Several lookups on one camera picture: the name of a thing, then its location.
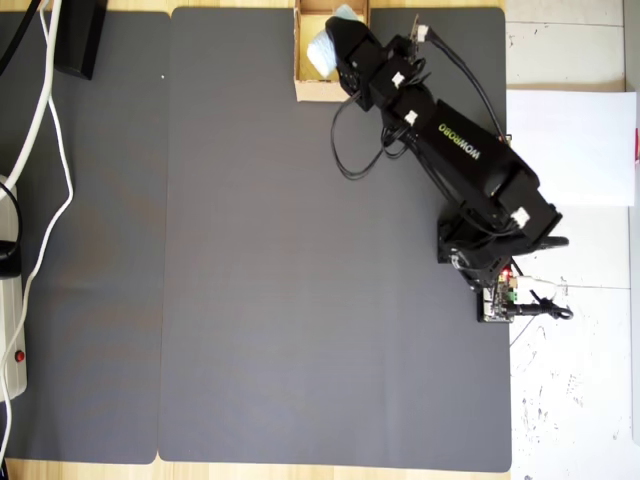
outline wire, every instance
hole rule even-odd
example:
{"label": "wire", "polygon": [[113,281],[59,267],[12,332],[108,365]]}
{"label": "wire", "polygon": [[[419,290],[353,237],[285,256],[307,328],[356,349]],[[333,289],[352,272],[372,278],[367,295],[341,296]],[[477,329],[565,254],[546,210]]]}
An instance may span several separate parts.
{"label": "wire", "polygon": [[489,116],[491,117],[491,121],[493,122],[493,125],[495,126],[496,131],[498,132],[498,136],[500,137],[500,140],[502,141],[502,143],[506,145],[507,139],[504,135],[504,132],[502,131],[502,127],[500,126],[498,117],[496,116],[496,113],[493,110],[493,107],[491,106],[491,101],[489,100],[489,97],[484,91],[484,88],[482,88],[482,85],[480,85],[480,82],[478,81],[478,79],[475,77],[475,75],[469,69],[469,67],[467,67],[467,64],[464,63],[464,60],[462,60],[462,58],[460,58],[458,54],[454,52],[453,49],[449,47],[449,45],[447,45],[444,42],[444,40],[442,40],[438,36],[438,34],[433,30],[433,28],[429,29],[427,33],[427,40],[429,40],[431,43],[433,43],[435,47],[437,47],[440,51],[442,51],[442,53],[444,53],[447,56],[447,58],[451,60],[451,62],[456,67],[458,67],[462,71],[462,73],[464,73],[464,75],[469,79],[469,81],[473,85],[473,88],[475,88],[476,92],[478,92],[478,95],[480,95],[480,98],[482,99],[484,106],[487,108],[489,112]]}
{"label": "wire", "polygon": [[[57,0],[53,4],[53,9],[51,12],[51,28],[49,30],[49,38],[47,42],[47,56],[42,91],[40,92],[40,98],[38,99],[36,111],[33,114],[33,120],[31,121],[31,126],[29,127],[27,138],[22,145],[22,150],[20,151],[20,155],[18,155],[18,160],[16,160],[16,164],[13,167],[11,174],[7,178],[7,181],[5,182],[5,185],[9,190],[16,186],[16,182],[18,181],[18,178],[20,178],[22,170],[24,170],[24,166],[29,159],[31,149],[33,148],[33,144],[36,141],[36,136],[38,135],[38,131],[40,130],[40,125],[42,124],[42,118],[44,117],[44,112],[47,108],[49,96],[51,95],[51,88],[53,85],[53,65],[56,50],[56,37],[58,35],[58,23],[60,20],[61,6],[62,0]],[[2,200],[5,196],[6,193],[4,191],[0,192],[0,200]]]}
{"label": "wire", "polygon": [[371,169],[375,167],[376,163],[378,163],[378,160],[384,153],[384,149],[381,148],[380,151],[375,155],[375,157],[373,157],[373,159],[369,162],[369,164],[365,168],[356,172],[349,170],[347,167],[344,166],[344,164],[340,160],[340,156],[338,155],[338,151],[336,149],[336,141],[335,141],[336,122],[338,121],[338,117],[345,110],[345,108],[347,108],[349,105],[351,105],[353,102],[355,102],[359,98],[360,98],[360,92],[356,92],[353,94],[353,96],[347,98],[342,103],[342,105],[340,105],[340,108],[338,108],[338,110],[336,111],[335,115],[333,116],[333,121],[331,122],[331,152],[333,152],[333,158],[336,161],[336,165],[338,165],[338,169],[340,170],[340,173],[342,173],[344,178],[346,178],[347,180],[351,180],[352,182],[366,177],[367,174],[371,171]]}
{"label": "wire", "polygon": [[38,11],[39,4],[40,4],[40,0],[31,0],[31,3],[27,7],[27,11],[24,12],[24,16],[20,21],[20,25],[18,25],[18,29],[16,30],[16,33],[13,35],[13,38],[9,42],[9,45],[7,46],[7,49],[4,51],[2,58],[0,58],[0,75],[2,75],[4,71],[7,69],[7,66],[11,62],[11,59],[13,58],[13,54],[16,53],[16,50],[18,49],[18,46],[22,42],[22,38],[24,37],[24,34],[27,31],[29,24],[31,23],[31,20],[33,19],[33,16]]}
{"label": "wire", "polygon": [[[59,12],[60,3],[62,3],[62,0],[55,1],[54,11],[55,11],[55,8],[58,7],[58,12]],[[55,29],[58,28],[57,22],[54,23],[53,17],[52,17],[51,29],[47,30],[47,24],[44,19],[44,9],[47,7],[48,4],[49,4],[49,0],[45,0],[44,4],[42,5],[42,8],[40,9],[40,22],[42,24],[42,31],[44,33],[45,41],[47,42],[47,45],[48,45],[47,53],[49,52],[49,47],[51,47],[52,44],[55,45],[55,38],[56,38]],[[64,143],[62,141],[62,129],[60,128],[60,120],[58,118],[58,112],[56,111],[55,104],[53,103],[53,98],[51,97],[50,94],[47,98],[47,103],[49,105],[49,109],[51,110],[53,123],[56,128],[58,149],[60,151],[60,159],[62,161],[62,168],[64,169],[64,177],[67,182],[67,189],[69,190],[69,196],[67,197],[67,200],[62,204],[62,206],[58,209],[58,211],[55,213],[55,215],[51,218],[51,221],[49,222],[49,225],[47,226],[47,229],[44,232],[42,245],[40,246],[40,253],[38,254],[38,260],[36,261],[36,264],[33,267],[33,270],[29,274],[29,277],[27,277],[27,282],[25,283],[24,295],[22,300],[22,314],[20,316],[20,321],[16,326],[16,330],[13,333],[11,340],[9,340],[9,342],[7,343],[7,347],[4,352],[4,355],[2,356],[2,360],[0,360],[0,388],[2,389],[2,394],[4,396],[4,404],[7,412],[7,424],[5,426],[4,437],[2,439],[2,447],[0,448],[0,461],[4,460],[5,453],[7,451],[7,443],[9,442],[9,434],[11,433],[11,423],[13,420],[13,413],[11,410],[11,399],[9,397],[9,390],[7,388],[7,381],[5,378],[5,368],[7,366],[9,351],[15,344],[20,331],[24,327],[24,322],[27,318],[27,307],[29,306],[29,293],[31,292],[31,284],[33,283],[33,280],[36,277],[36,275],[38,275],[38,272],[40,271],[40,267],[42,266],[42,261],[44,259],[44,254],[47,249],[47,244],[49,243],[49,237],[51,236],[51,231],[53,230],[53,227],[57,223],[60,216],[62,216],[62,214],[67,209],[67,207],[69,207],[69,205],[73,201],[73,194],[74,194],[73,182],[71,181],[71,173],[69,172],[69,164],[67,162],[67,156],[64,151]]]}
{"label": "wire", "polygon": [[[522,270],[512,258],[511,265],[518,272],[519,276],[523,276]],[[570,308],[562,308],[553,303],[548,298],[540,298],[535,290],[529,290],[533,298],[538,302],[538,305],[513,305],[514,311],[510,312],[512,315],[543,315],[547,314],[555,320],[571,320],[573,318],[573,312]]]}
{"label": "wire", "polygon": [[9,190],[2,182],[0,182],[0,189],[2,189],[7,194],[7,197],[9,197],[11,203],[13,203],[13,208],[15,209],[16,215],[18,216],[18,235],[16,236],[16,240],[13,242],[13,245],[11,246],[9,251],[0,252],[1,262],[13,257],[20,247],[20,240],[22,240],[22,211],[20,210],[20,205],[18,205],[16,197],[13,195],[13,193],[11,193],[11,190]]}

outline gray work mat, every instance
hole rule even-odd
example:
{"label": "gray work mat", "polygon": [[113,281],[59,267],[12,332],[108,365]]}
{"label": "gray work mat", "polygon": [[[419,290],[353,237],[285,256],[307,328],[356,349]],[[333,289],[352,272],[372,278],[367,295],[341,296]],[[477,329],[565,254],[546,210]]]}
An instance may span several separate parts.
{"label": "gray work mat", "polygon": [[[0,15],[1,45],[21,17]],[[53,230],[33,284],[28,386],[13,402],[8,456],[149,463],[157,454],[169,113],[161,75],[169,67],[169,21],[162,14],[110,13],[93,81],[55,75],[76,197]],[[40,94],[39,23],[35,18],[0,77],[5,175]],[[18,182],[23,278],[66,195],[47,111]]]}
{"label": "gray work mat", "polygon": [[[381,40],[419,12],[505,124],[504,16],[374,10]],[[505,471],[508,330],[436,263],[444,201],[411,155],[360,182],[329,148],[336,104],[298,104],[290,10],[179,9],[171,118],[160,455],[165,460]],[[429,85],[490,128],[426,49]],[[379,113],[346,112],[353,169]]]}

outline white surface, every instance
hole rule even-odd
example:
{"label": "white surface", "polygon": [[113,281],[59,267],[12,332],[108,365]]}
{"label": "white surface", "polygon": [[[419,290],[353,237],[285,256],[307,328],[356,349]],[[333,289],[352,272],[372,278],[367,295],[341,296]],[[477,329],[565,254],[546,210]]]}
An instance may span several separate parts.
{"label": "white surface", "polygon": [[[556,23],[507,24],[509,88],[624,91],[622,28],[558,24],[606,24],[603,18],[621,8],[622,0],[507,0],[507,20]],[[529,275],[598,288],[570,288],[575,320],[555,326],[541,317],[511,349],[512,478],[640,479],[640,447],[631,443],[628,423],[630,363],[624,358],[630,349],[628,209],[559,209],[565,218],[557,233],[568,235],[571,246],[519,264]],[[514,334],[523,321],[511,327]]]}
{"label": "white surface", "polygon": [[552,235],[569,246],[518,257],[526,275],[582,287],[629,288],[629,218],[625,207],[558,207]]}
{"label": "white surface", "polygon": [[513,149],[559,205],[635,201],[636,94],[507,91]]}
{"label": "white surface", "polygon": [[[9,198],[0,201],[0,240],[15,240],[18,234],[18,216]],[[20,277],[0,280],[0,357],[4,355],[7,342],[13,336],[16,324],[22,313],[22,279]],[[21,363],[14,360],[15,352],[27,353],[24,343],[24,330],[20,329],[15,345],[9,348],[6,378],[9,398],[15,398],[27,388],[27,359]],[[4,394],[0,390],[0,402]]]}
{"label": "white surface", "polygon": [[507,88],[624,91],[622,27],[507,23],[505,40]]}
{"label": "white surface", "polygon": [[[512,478],[636,479],[629,290],[569,288],[572,321],[539,317],[511,348]],[[528,319],[511,326],[511,341]]]}
{"label": "white surface", "polygon": [[507,21],[621,27],[622,0],[507,0]]}

